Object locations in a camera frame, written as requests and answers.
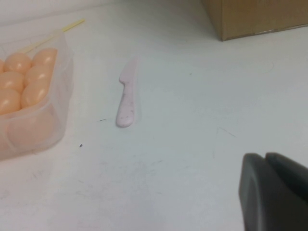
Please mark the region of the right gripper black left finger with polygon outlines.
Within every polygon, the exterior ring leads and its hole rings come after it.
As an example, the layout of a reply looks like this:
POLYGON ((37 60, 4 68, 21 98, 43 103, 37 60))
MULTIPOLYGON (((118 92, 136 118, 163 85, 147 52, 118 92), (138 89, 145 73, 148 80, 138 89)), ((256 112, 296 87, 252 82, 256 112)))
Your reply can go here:
POLYGON ((245 154, 239 199, 246 231, 306 231, 308 184, 286 184, 258 154, 245 154))

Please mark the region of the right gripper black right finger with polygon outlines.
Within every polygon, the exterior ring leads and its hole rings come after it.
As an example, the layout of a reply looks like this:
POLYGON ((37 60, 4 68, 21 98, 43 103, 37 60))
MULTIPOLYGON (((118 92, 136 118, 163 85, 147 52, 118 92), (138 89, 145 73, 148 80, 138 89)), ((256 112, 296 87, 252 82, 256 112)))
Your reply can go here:
POLYGON ((279 153, 267 153, 267 162, 287 184, 307 184, 308 168, 279 153))

